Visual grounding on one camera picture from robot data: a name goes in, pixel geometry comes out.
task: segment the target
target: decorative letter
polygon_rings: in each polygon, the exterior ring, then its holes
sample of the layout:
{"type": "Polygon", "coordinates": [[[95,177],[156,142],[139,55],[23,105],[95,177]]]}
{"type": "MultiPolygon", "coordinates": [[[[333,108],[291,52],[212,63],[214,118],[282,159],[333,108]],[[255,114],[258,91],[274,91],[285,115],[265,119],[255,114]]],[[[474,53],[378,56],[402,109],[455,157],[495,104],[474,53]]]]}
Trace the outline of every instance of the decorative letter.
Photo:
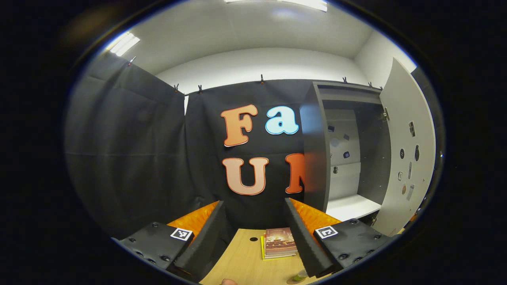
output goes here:
{"type": "Polygon", "coordinates": [[[267,114],[269,118],[266,122],[266,131],[270,134],[295,134],[299,130],[296,124],[296,115],[294,110],[286,106],[271,108],[267,114]]]}
{"type": "Polygon", "coordinates": [[[253,165],[253,174],[255,176],[255,184],[253,186],[245,186],[241,182],[241,166],[243,160],[240,158],[226,158],[222,160],[227,174],[227,184],[229,188],[241,195],[257,195],[264,191],[266,187],[266,164],[269,160],[264,157],[255,157],[249,160],[253,165]]]}
{"type": "Polygon", "coordinates": [[[252,116],[257,115],[257,108],[250,104],[248,106],[226,110],[220,114],[220,116],[225,119],[227,139],[225,139],[224,145],[226,147],[242,145],[248,141],[248,136],[241,132],[241,128],[244,128],[247,132],[252,130],[252,119],[247,114],[252,116]],[[240,114],[245,114],[241,120],[239,119],[240,114]]]}
{"type": "Polygon", "coordinates": [[[285,161],[291,165],[291,182],[285,190],[286,193],[294,194],[303,191],[299,185],[299,178],[305,183],[305,156],[300,153],[289,154],[285,161]]]}

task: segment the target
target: yellow book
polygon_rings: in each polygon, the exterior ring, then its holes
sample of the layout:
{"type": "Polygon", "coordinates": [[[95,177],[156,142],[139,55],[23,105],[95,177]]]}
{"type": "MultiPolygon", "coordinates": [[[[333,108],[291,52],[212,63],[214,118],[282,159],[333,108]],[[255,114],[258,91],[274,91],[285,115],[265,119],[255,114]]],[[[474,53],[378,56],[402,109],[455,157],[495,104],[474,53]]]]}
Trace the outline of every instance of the yellow book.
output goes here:
{"type": "Polygon", "coordinates": [[[262,260],[275,260],[275,259],[283,259],[283,258],[289,258],[289,257],[293,257],[294,255],[291,255],[291,256],[285,256],[285,257],[279,257],[279,258],[264,258],[264,235],[261,236],[261,250],[262,250],[262,260]]]}

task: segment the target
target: orange letter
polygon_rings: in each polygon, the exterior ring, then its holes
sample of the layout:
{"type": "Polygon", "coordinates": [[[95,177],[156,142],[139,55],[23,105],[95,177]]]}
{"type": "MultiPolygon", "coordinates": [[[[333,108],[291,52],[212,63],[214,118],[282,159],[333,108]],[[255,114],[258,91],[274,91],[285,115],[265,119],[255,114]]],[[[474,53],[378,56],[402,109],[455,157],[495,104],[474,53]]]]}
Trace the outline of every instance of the orange letter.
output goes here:
{"type": "Polygon", "coordinates": [[[291,182],[289,183],[286,193],[294,194],[303,191],[303,187],[299,185],[299,178],[305,183],[305,156],[300,153],[289,154],[285,161],[291,165],[291,182]]]}
{"type": "Polygon", "coordinates": [[[241,195],[257,195],[266,187],[266,164],[269,160],[264,157],[255,157],[250,159],[249,163],[253,165],[253,174],[255,176],[255,184],[253,186],[245,186],[241,182],[241,166],[243,160],[240,158],[226,158],[222,160],[227,173],[227,184],[232,191],[241,195]]]}
{"type": "Polygon", "coordinates": [[[241,128],[250,132],[252,130],[252,119],[249,115],[257,115],[257,108],[250,104],[244,107],[223,111],[220,116],[225,119],[225,129],[227,131],[227,139],[224,141],[226,147],[238,146],[248,141],[248,136],[241,132],[241,128]]]}

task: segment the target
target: door hinge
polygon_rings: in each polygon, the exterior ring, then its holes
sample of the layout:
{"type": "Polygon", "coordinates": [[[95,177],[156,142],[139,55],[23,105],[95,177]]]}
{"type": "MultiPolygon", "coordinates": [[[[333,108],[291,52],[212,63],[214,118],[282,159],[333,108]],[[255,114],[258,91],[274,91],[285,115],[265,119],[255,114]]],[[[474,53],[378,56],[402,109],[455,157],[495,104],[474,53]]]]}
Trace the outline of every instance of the door hinge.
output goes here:
{"type": "Polygon", "coordinates": [[[387,112],[387,108],[384,108],[384,112],[382,113],[382,121],[389,121],[389,113],[387,112]]]}

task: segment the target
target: wooden table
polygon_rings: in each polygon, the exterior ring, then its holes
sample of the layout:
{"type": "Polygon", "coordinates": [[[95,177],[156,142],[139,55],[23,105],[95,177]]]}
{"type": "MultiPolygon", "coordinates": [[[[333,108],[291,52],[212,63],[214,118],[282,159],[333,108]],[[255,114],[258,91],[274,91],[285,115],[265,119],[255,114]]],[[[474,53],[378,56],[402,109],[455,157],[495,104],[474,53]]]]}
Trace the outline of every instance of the wooden table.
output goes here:
{"type": "MultiPolygon", "coordinates": [[[[238,285],[286,285],[287,279],[305,269],[299,254],[284,259],[263,261],[261,235],[264,232],[266,231],[239,229],[200,284],[219,285],[222,279],[227,278],[236,281],[238,285]],[[256,237],[257,241],[250,241],[251,237],[256,237]]],[[[321,278],[307,277],[298,285],[309,284],[321,278]]]]}

